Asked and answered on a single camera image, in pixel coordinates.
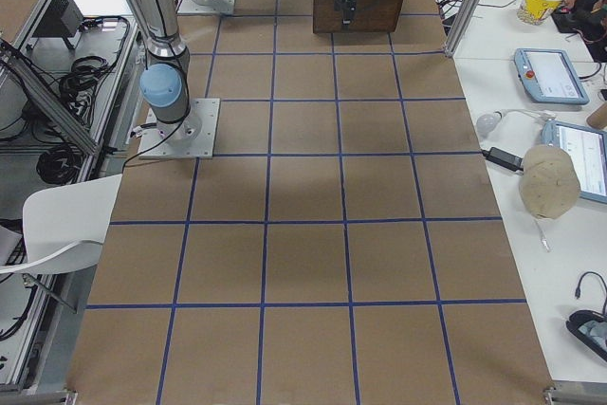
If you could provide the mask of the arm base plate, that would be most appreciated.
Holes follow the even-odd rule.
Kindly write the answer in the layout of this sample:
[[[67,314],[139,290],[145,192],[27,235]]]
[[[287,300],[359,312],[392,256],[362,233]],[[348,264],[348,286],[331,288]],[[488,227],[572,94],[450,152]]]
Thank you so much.
[[[178,0],[181,15],[233,15],[235,0]]]
[[[186,119],[175,125],[160,123],[141,134],[138,152],[141,159],[213,157],[220,100],[192,99]],[[156,124],[156,115],[148,110],[147,123]]]

